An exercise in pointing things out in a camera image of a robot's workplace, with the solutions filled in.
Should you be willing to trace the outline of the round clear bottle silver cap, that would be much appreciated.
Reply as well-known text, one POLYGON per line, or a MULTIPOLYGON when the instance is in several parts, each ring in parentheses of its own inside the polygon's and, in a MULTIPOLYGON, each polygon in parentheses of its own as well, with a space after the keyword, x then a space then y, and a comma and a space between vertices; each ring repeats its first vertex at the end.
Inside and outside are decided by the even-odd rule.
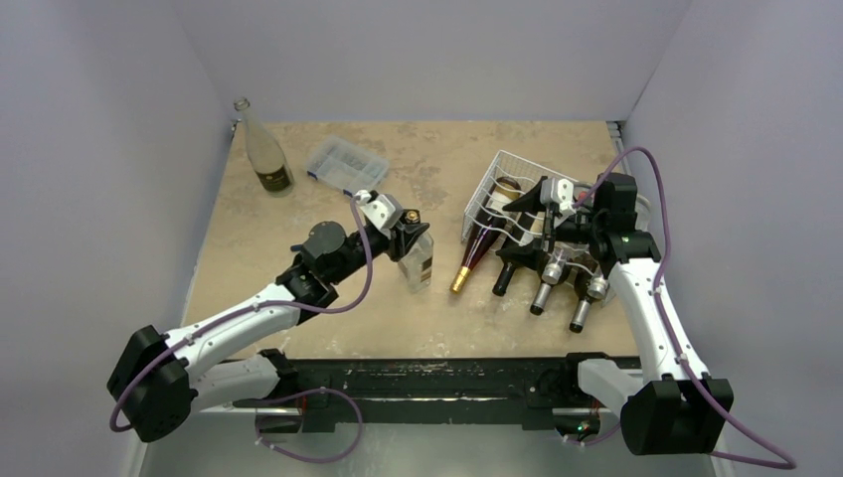
POLYGON ((540 284, 530 305, 531 314, 540 316, 545 311, 553 288, 567 280, 571 273, 568 261, 568 254, 565 251, 556 250, 549 255, 546 264, 539 269, 540 284))

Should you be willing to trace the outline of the square bottle gold black cap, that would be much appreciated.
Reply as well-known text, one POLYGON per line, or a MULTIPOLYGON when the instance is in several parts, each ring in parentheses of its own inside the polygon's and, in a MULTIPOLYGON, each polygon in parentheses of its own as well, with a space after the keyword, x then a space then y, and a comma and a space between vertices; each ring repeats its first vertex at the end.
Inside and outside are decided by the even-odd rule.
MULTIPOLYGON (((405 210, 399 221, 421 222, 421 213, 414 209, 405 210)), ((405 277, 410 292, 419 292, 430 284, 432 262, 433 239, 427 231, 414 245, 411 252, 399 261, 399 269, 405 277)))

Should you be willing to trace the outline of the tall clear glass bottle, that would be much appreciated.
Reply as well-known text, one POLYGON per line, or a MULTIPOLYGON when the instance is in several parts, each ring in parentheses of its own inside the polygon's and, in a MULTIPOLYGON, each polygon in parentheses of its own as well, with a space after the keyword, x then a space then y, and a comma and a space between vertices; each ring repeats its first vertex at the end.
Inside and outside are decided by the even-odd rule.
POLYGON ((245 143, 249 161, 264 190, 276 196, 290 193, 294 179, 288 161, 275 136, 255 114, 250 101, 239 97, 233 101, 245 128, 245 143))

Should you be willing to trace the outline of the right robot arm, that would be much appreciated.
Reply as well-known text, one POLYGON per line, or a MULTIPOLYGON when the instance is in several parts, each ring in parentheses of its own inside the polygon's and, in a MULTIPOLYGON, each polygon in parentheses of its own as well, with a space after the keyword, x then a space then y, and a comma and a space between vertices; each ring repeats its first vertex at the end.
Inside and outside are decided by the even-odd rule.
POLYGON ((503 209, 543 214, 542 250, 559 242, 588 246, 636 343, 640 379, 608 359, 586 359, 559 376, 561 397, 605 404, 635 455, 708 454, 734 393, 727 380, 712 378, 684 332, 664 281, 669 253, 638 228, 637 201, 634 178, 603 173, 581 193, 567 179, 543 177, 503 209))

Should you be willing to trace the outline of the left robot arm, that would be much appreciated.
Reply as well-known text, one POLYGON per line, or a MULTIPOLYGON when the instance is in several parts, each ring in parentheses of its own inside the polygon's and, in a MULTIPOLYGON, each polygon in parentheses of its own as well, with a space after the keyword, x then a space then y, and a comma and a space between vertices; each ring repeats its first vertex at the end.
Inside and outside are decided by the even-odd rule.
POLYGON ((236 351, 319 314, 359 305, 374 277, 373 261, 404 258, 430 225, 400 219, 386 232, 366 219, 351 234, 336 222, 315 225, 291 266, 253 298, 201 323, 160 332, 134 331, 106 388, 115 400, 113 432, 158 440, 183 423, 201 393, 197 381, 236 351))

